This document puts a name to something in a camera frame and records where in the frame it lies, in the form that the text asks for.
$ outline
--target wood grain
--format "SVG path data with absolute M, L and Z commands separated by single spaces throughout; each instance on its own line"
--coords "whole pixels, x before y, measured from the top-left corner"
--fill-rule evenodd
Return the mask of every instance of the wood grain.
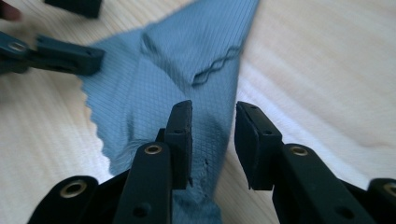
M 77 44 L 143 26 L 187 0 L 104 1 L 87 20 L 38 0 L 7 1 L 21 22 L 0 30 Z M 262 1 L 243 54 L 237 100 L 259 106 L 284 142 L 312 147 L 334 173 L 366 188 L 396 178 L 396 4 L 391 0 Z M 72 175 L 110 178 L 80 81 L 31 69 L 0 77 L 0 223 L 25 223 Z M 277 223 L 271 193 L 249 191 L 233 134 L 216 201 L 224 223 Z

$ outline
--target ribbed fabric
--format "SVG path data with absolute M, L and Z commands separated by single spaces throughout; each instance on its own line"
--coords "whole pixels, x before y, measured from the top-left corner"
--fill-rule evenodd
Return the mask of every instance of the ribbed fabric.
M 102 69 L 80 77 L 92 121 L 117 175 L 192 100 L 193 188 L 174 191 L 174 223 L 221 223 L 212 196 L 227 147 L 239 55 L 259 0 L 201 0 L 143 29 L 96 43 Z

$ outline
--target wooden surface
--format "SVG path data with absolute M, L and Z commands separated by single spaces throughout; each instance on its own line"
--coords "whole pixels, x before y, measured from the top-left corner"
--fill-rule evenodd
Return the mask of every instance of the wooden surface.
M 1 31 L 29 44 L 40 33 L 84 45 L 189 3 L 107 0 L 92 21 L 38 0 L 7 2 L 23 20 L 0 21 Z M 312 147 L 350 183 L 366 188 L 371 178 L 396 178 L 395 24 L 392 0 L 262 1 L 237 100 L 259 106 L 285 143 Z M 50 188 L 69 176 L 110 178 L 80 84 L 74 76 L 35 69 L 0 77 L 1 224 L 25 223 Z M 224 223 L 277 223 L 271 193 L 248 190 L 232 141 L 216 201 Z

